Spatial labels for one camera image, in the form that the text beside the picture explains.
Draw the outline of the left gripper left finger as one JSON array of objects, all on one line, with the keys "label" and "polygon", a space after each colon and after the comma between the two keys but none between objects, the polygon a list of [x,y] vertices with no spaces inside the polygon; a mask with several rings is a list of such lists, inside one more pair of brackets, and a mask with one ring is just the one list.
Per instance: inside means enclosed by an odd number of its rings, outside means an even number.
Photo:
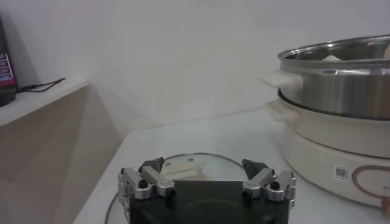
[{"label": "left gripper left finger", "polygon": [[160,172],[165,163],[164,157],[148,160],[138,169],[125,167],[118,174],[118,194],[125,198],[134,196],[137,200],[147,200],[152,196],[152,189],[164,198],[176,196],[176,186],[173,180],[165,178]]}]

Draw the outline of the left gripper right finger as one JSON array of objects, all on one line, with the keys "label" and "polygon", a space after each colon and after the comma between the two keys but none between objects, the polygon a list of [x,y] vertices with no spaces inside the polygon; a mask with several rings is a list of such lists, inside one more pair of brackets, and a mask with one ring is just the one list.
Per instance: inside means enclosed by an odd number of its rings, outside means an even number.
[{"label": "left gripper right finger", "polygon": [[279,174],[265,163],[243,159],[241,164],[248,180],[243,183],[243,194],[249,198],[261,195],[274,202],[296,201],[296,176],[294,172],[283,170]]}]

